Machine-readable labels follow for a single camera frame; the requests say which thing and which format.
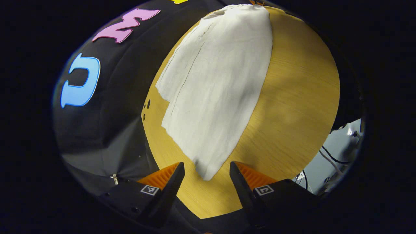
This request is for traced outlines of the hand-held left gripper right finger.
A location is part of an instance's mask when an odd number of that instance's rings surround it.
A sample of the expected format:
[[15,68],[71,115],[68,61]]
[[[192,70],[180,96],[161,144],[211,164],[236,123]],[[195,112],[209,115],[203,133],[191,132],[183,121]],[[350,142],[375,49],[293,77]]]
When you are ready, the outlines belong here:
[[245,163],[230,163],[233,182],[248,220],[246,233],[295,233],[298,218],[306,218],[320,198],[291,179],[276,180]]

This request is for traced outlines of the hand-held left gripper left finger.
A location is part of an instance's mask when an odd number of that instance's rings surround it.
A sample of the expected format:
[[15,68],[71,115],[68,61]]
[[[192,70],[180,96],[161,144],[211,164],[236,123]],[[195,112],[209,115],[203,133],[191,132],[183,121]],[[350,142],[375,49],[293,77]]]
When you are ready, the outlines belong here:
[[138,181],[119,182],[98,199],[131,221],[160,228],[168,219],[184,176],[184,163],[174,163]]

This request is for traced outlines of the white jeans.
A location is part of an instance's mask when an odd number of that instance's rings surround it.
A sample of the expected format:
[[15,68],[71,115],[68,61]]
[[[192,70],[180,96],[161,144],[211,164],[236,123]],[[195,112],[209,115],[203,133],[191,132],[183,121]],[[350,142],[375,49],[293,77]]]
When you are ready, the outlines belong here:
[[248,125],[272,42],[265,7],[225,6],[200,19],[156,83],[168,101],[161,126],[205,181],[219,171]]

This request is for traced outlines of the black backdrop cloth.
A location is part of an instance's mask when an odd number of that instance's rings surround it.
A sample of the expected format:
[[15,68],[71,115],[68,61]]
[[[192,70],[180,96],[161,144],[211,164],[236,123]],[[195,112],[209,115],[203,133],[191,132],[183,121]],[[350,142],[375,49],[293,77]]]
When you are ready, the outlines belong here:
[[171,209],[179,202],[194,211],[221,214],[241,209],[230,178],[230,163],[252,167],[263,158],[258,146],[272,146],[273,137],[260,137],[262,127],[272,129],[261,99],[278,57],[277,16],[303,24],[283,10],[267,7],[272,28],[272,53],[259,100],[236,147],[219,171],[203,180],[195,165],[162,127],[168,108],[156,83],[183,38],[206,15],[228,5],[219,0],[147,0],[123,12],[98,29],[68,60],[53,96],[53,125],[64,163],[77,181],[96,198],[118,182],[138,181],[153,172],[183,162],[185,176]]

